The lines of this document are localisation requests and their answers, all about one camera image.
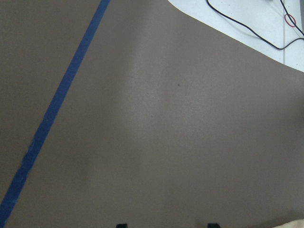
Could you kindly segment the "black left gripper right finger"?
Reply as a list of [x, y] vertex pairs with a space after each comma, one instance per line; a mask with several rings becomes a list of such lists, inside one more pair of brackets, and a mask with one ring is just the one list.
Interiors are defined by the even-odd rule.
[[207, 228], [219, 228], [218, 223], [208, 223]]

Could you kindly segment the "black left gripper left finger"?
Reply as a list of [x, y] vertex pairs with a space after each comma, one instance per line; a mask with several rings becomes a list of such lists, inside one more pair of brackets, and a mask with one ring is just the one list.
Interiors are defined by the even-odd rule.
[[123, 224], [117, 224], [116, 228], [128, 228], [128, 224], [123, 223]]

